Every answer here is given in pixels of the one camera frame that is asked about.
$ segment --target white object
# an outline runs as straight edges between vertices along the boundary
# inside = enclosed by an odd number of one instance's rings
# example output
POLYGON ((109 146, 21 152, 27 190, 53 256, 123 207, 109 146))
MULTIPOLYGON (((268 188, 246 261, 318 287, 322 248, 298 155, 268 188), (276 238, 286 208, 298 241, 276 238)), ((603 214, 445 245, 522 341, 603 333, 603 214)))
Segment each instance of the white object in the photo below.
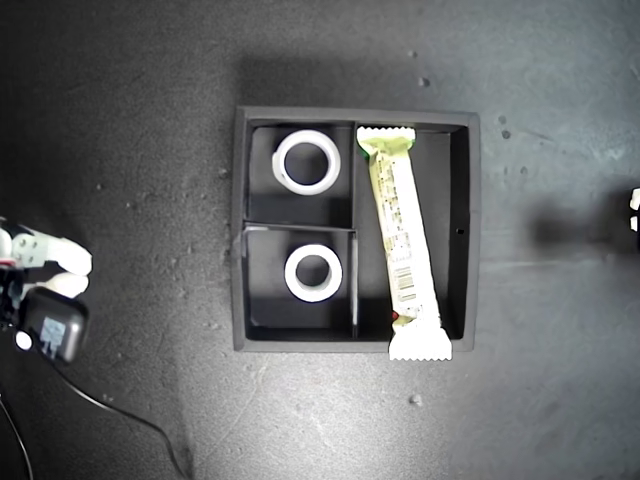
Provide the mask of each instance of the white object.
POLYGON ((638 210, 640 208, 640 188, 636 188, 631 194, 631 202, 629 206, 632 210, 638 210))
POLYGON ((22 295, 25 296, 34 287, 45 287, 67 298, 76 298, 89 288, 89 279, 69 272, 60 273, 47 282, 26 284, 22 295))
POLYGON ((91 254, 66 238, 31 230, 29 233, 16 235, 12 243, 12 256, 22 268, 39 268, 46 262, 56 262, 76 275, 86 276, 91 272, 91 254))
POLYGON ((278 146, 272 157, 273 175, 276 180, 287 189, 298 195, 318 195, 327 191, 338 179, 340 174, 340 152, 336 144, 324 133, 316 130, 299 130, 287 136, 278 146), (302 185, 293 180, 285 166, 285 159, 289 151, 302 143, 310 143, 320 148, 327 156, 327 173, 324 178, 313 185, 302 185))
POLYGON ((15 341, 16 346, 24 352, 28 352, 31 350, 31 347, 33 347, 33 340, 27 332, 18 330, 16 332, 15 341))
POLYGON ((393 310, 391 360, 451 360, 451 340, 442 328, 409 149, 412 128, 366 128, 357 140, 369 154, 393 310))
POLYGON ((44 267, 47 262, 56 262, 67 272, 44 283, 25 285, 23 295, 33 287, 43 286, 66 297, 75 298, 88 288, 87 275, 91 273, 93 260, 86 248, 66 238, 9 224, 0 217, 0 264, 31 269, 44 267))
POLYGON ((284 280, 300 300, 315 303, 333 296, 342 283, 342 265, 338 256, 328 247, 320 244, 305 245, 295 250, 287 259, 284 267, 284 280), (307 257, 321 257, 329 265, 329 273, 319 285, 311 286, 300 281, 297 274, 298 265, 307 257))

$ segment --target barcode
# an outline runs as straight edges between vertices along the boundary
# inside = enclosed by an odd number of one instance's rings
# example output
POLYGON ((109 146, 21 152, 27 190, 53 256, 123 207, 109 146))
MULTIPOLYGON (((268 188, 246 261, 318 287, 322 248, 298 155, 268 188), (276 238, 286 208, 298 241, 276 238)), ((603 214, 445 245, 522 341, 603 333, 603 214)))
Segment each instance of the barcode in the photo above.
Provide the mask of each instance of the barcode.
POLYGON ((401 302, 407 302, 416 298, 416 287, 413 283, 410 266, 396 269, 394 277, 396 279, 398 297, 401 302))

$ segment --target white tape roll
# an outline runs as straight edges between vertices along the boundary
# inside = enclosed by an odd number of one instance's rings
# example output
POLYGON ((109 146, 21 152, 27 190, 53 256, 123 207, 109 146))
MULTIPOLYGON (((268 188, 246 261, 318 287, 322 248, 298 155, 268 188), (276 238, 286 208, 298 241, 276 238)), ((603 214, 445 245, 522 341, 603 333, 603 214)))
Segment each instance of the white tape roll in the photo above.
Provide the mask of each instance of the white tape roll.
POLYGON ((286 137, 273 154, 273 175, 282 185, 298 195, 318 195, 336 182, 340 174, 340 152, 338 147, 324 133, 316 130, 299 130, 286 137), (296 145, 310 143, 320 148, 327 156, 327 173, 324 178, 313 185, 302 185, 293 180, 285 167, 287 153, 296 145))
POLYGON ((342 265, 338 256, 324 245, 305 245, 295 250, 284 266, 284 280, 287 287, 296 297, 305 302, 321 302, 334 295, 342 283, 342 265), (306 285, 300 281, 296 273, 300 262, 312 256, 321 257, 329 265, 327 278, 320 285, 306 285))

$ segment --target dark gray table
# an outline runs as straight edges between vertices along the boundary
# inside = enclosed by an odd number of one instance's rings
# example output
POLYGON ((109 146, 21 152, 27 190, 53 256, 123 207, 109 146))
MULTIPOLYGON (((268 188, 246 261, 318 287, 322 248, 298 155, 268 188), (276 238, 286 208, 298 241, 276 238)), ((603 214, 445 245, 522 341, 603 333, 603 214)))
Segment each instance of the dark gray table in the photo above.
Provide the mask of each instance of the dark gray table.
MULTIPOLYGON (((200 479, 640 478, 639 24, 633 0, 4 2, 0 211, 95 254, 70 375, 200 479), (239 103, 480 113, 475 351, 231 351, 239 103)), ((38 479, 174 478, 1 342, 38 479)))

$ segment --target black tray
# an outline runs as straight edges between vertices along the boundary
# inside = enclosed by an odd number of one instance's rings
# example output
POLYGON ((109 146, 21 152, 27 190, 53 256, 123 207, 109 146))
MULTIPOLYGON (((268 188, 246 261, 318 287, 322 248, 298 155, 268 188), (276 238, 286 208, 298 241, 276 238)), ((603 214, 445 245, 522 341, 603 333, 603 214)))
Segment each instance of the black tray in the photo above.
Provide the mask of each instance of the black tray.
MULTIPOLYGON (((239 107, 231 221, 234 347, 270 352, 386 352, 391 298, 359 126, 416 129, 410 151, 443 325, 454 351, 473 349, 480 254, 480 127, 475 114, 322 108, 239 107), (336 143, 342 168, 315 196, 280 185, 271 156, 288 134, 320 130, 336 143), (338 292, 305 303, 289 292, 284 264, 297 247, 329 246, 343 267, 338 292)), ((290 170, 318 177, 314 148, 290 170)))

